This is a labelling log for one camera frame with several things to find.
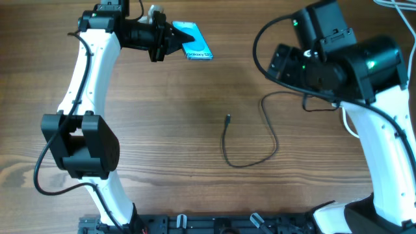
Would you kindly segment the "blue screen smartphone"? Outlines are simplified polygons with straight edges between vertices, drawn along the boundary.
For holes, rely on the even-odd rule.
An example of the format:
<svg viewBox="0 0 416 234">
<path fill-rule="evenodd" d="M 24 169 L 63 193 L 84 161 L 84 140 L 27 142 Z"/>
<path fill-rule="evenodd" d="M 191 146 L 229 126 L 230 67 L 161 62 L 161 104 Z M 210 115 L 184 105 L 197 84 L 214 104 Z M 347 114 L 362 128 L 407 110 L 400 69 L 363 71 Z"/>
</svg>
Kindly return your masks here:
<svg viewBox="0 0 416 234">
<path fill-rule="evenodd" d="M 189 60 L 213 60 L 213 54 L 207 45 L 199 27 L 194 22 L 173 21 L 173 26 L 194 38 L 193 42 L 182 44 L 183 52 Z"/>
</svg>

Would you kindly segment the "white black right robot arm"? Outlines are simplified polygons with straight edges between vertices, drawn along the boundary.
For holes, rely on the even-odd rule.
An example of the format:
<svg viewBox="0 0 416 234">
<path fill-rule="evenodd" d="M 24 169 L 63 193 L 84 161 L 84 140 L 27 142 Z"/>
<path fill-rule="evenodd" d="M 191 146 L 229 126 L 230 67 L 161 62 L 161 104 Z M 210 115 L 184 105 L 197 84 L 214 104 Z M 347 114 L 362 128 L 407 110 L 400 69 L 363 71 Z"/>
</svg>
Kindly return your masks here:
<svg viewBox="0 0 416 234">
<path fill-rule="evenodd" d="M 313 3 L 287 19 L 300 45 L 279 45 L 263 75 L 344 109 L 372 181 L 368 197 L 313 211 L 318 232 L 414 233 L 415 135 L 398 44 L 384 35 L 358 42 L 336 1 Z"/>
</svg>

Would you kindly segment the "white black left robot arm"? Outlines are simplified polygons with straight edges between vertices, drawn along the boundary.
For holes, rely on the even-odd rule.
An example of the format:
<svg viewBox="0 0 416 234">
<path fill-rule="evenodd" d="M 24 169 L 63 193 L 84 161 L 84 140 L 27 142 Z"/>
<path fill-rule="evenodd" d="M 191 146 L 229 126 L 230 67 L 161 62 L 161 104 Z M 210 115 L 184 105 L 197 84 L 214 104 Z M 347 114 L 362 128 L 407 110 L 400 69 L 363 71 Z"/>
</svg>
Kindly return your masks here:
<svg viewBox="0 0 416 234">
<path fill-rule="evenodd" d="M 123 48 L 147 51 L 158 62 L 194 37 L 168 23 L 162 10 L 132 19 L 129 2 L 114 0 L 85 11 L 73 36 L 79 41 L 75 69 L 56 113 L 42 118 L 43 151 L 89 191 L 100 211 L 96 231 L 147 233 L 122 187 L 120 143 L 104 119 L 111 73 Z"/>
</svg>

